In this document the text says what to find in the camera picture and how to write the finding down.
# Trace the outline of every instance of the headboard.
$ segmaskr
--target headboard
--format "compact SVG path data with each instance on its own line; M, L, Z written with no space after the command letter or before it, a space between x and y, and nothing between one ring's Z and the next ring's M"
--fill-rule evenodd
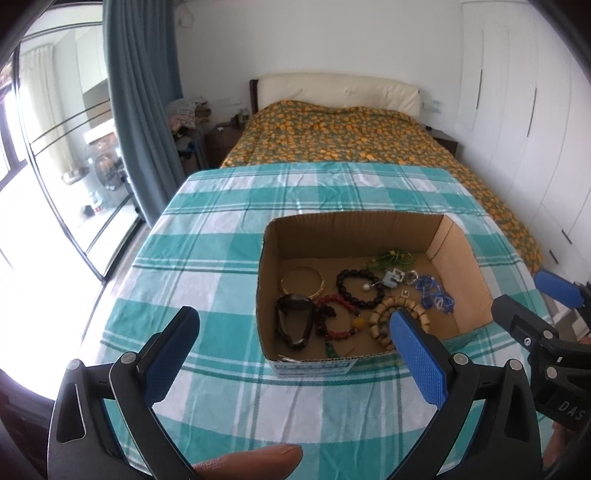
M279 100L334 108L366 106L397 110L418 119L418 87L397 80L341 73L274 73L250 81L252 113Z

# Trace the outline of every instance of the gold bangle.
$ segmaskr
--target gold bangle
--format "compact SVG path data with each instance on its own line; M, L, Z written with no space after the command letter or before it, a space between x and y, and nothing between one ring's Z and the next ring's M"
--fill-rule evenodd
M285 275L285 277L283 277L281 279L281 290L283 291L283 295L289 295L292 292L289 292L285 289L283 283L285 281L285 278L292 272L295 272L296 270L310 270L312 272L314 272L316 275L318 275L319 279L320 279L320 288L316 291L316 293L309 295L308 298L310 300L315 300L318 297L320 297L320 294L323 292L324 290L324 278L322 278L322 274L316 270L314 267L309 267L308 265L302 265L300 267L295 267L293 270L289 270L289 272Z

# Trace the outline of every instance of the cardboard box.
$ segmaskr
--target cardboard box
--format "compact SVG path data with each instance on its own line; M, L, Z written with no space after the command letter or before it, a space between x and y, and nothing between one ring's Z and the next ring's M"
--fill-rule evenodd
M392 250L413 254L409 270L419 275L433 275L455 300L453 314L436 308L428 310L430 333L445 340L448 348L465 345L476 331L492 321L491 293L462 230L447 216L408 212L331 212L295 215L273 220L266 228L259 266L256 294L256 320L262 351L279 376L316 376L346 373L360 358L371 358L368 368L385 366L387 359L398 354L386 352L370 335L367 325L347 340L336 340L335 350L342 357L327 359L324 339L315 329L309 344L300 351L290 349L275 331L275 301L283 295L280 287L290 293L313 294L320 285L317 274L295 270L308 265L318 270L325 280L322 295L337 293L336 276L343 269L361 269L367 261ZM383 272L375 271L378 277ZM363 291L366 280L348 278L349 292L361 300L373 300L374 288ZM386 290L386 295L400 295L406 289L410 298L420 301L420 292L413 286ZM336 318L327 320L330 330L348 330L351 315L340 305L330 304ZM363 310L367 321L371 310ZM301 338L305 319L290 313L287 332Z

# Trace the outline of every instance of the wall socket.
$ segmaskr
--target wall socket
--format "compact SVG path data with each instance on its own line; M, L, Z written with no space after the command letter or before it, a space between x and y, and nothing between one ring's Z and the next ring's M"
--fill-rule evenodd
M439 100L421 102L421 109L431 113L441 113L441 102Z

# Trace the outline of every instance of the black bead bracelet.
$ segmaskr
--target black bead bracelet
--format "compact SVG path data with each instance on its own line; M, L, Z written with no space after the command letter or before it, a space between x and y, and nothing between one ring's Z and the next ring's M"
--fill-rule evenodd
M375 286L378 291L378 295L370 301L359 300L357 297L353 297L345 288L345 279L348 277L360 277L366 278ZM369 270L364 268L363 270L343 270L336 276L336 288L339 294L350 304L359 307L360 309L374 309L384 298L384 285L380 283L378 277L376 277Z

